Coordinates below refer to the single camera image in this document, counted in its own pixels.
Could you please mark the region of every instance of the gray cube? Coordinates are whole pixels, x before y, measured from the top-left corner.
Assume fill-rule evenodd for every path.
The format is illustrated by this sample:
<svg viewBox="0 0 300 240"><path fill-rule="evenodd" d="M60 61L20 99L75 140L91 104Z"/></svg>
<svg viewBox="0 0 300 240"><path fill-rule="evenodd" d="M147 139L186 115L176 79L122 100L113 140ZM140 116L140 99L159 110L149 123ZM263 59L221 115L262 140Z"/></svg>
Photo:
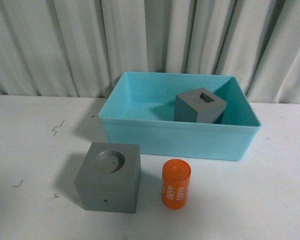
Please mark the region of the gray cube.
<svg viewBox="0 0 300 240"><path fill-rule="evenodd" d="M178 122L220 124L227 102L205 88L175 96L173 119Z"/></svg>
<svg viewBox="0 0 300 240"><path fill-rule="evenodd" d="M134 214L140 176L139 145L93 142L74 184L85 210Z"/></svg>

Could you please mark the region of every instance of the white tabletop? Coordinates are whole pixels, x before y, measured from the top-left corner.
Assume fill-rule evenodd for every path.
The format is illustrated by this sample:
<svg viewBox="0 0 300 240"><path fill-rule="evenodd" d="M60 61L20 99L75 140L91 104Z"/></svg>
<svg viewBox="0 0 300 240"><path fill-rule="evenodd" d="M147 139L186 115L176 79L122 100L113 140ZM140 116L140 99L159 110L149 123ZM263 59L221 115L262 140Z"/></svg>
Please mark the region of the white tabletop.
<svg viewBox="0 0 300 240"><path fill-rule="evenodd" d="M241 161L182 158L192 174L179 210L161 201L171 157L142 154L126 214L83 210L74 186L91 142L107 141L104 102L0 95L0 240L300 240L300 105L251 104L262 127Z"/></svg>

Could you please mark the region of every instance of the curtain fold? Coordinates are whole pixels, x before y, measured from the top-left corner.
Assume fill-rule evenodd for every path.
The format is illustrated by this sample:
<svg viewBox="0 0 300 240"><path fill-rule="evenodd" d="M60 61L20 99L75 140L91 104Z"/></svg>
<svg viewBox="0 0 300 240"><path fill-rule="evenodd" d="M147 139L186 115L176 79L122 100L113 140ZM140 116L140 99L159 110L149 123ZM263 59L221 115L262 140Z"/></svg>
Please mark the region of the curtain fold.
<svg viewBox="0 0 300 240"><path fill-rule="evenodd" d="M108 97L126 71L300 104L300 0L0 0L0 94Z"/></svg>
<svg viewBox="0 0 300 240"><path fill-rule="evenodd" d="M300 104L300 1L285 2L247 96Z"/></svg>

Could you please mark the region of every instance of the light blue tray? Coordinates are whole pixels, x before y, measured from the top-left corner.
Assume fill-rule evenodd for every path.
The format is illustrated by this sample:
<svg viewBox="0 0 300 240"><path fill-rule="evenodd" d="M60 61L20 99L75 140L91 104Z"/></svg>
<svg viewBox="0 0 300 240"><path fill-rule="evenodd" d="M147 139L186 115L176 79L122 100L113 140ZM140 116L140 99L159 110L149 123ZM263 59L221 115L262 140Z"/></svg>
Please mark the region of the light blue tray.
<svg viewBox="0 0 300 240"><path fill-rule="evenodd" d="M174 121L176 94L206 88L227 102L221 124ZM125 72L99 113L110 143L142 154L238 161L261 123L232 76Z"/></svg>

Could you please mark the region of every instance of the orange can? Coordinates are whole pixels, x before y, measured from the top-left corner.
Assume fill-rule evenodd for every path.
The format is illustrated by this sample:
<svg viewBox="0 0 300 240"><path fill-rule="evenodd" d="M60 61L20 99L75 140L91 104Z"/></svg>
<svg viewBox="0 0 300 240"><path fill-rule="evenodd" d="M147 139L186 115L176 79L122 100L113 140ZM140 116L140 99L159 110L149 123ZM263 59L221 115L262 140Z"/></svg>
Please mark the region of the orange can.
<svg viewBox="0 0 300 240"><path fill-rule="evenodd" d="M162 167L162 201L171 209L186 205L191 168L181 159L170 159Z"/></svg>

